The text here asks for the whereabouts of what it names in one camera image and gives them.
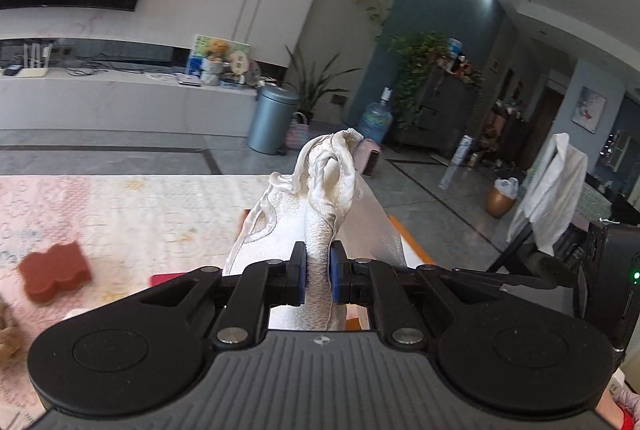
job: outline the red bracelet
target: red bracelet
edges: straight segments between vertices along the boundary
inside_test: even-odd
[[[625,415],[625,419],[622,423],[621,430],[634,430],[634,418],[632,415],[624,408],[622,409],[622,413]]]

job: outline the large plastic water bottle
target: large plastic water bottle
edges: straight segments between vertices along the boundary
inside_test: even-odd
[[[357,131],[362,134],[365,139],[372,139],[379,145],[382,145],[382,140],[389,130],[389,127],[391,127],[391,122],[394,120],[391,114],[391,106],[389,105],[390,99],[391,89],[385,87],[380,101],[371,102],[367,106],[362,118],[360,118],[360,123],[357,128]]]

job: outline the bottle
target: bottle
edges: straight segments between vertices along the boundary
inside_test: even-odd
[[[389,130],[391,122],[394,120],[391,114],[391,106],[389,105],[390,99],[391,89],[385,87],[380,101],[371,102],[367,106],[357,128],[357,131],[362,134],[365,139],[372,139],[379,145],[382,145],[386,131]]]

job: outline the pink patterned tablecloth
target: pink patterned tablecloth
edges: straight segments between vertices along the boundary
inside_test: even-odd
[[[0,177],[0,296],[28,349],[71,309],[95,308],[147,287],[155,273],[223,266],[239,213],[268,176]],[[94,280],[51,305],[32,303],[16,269],[31,251],[78,241]],[[0,368],[0,402],[37,410],[23,351]]]

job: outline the red object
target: red object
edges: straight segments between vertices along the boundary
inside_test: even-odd
[[[149,285],[153,287],[161,284],[162,282],[167,282],[168,280],[180,277],[181,275],[184,275],[184,273],[161,273],[160,275],[151,275],[151,277],[149,277]]]
[[[627,412],[625,408],[622,408],[622,413],[625,415],[625,420],[623,421],[622,428],[620,430],[634,430],[633,416],[629,412]]]
[[[77,242],[29,253],[18,264],[24,292],[34,302],[53,300],[58,291],[75,291],[91,280],[91,270]]]

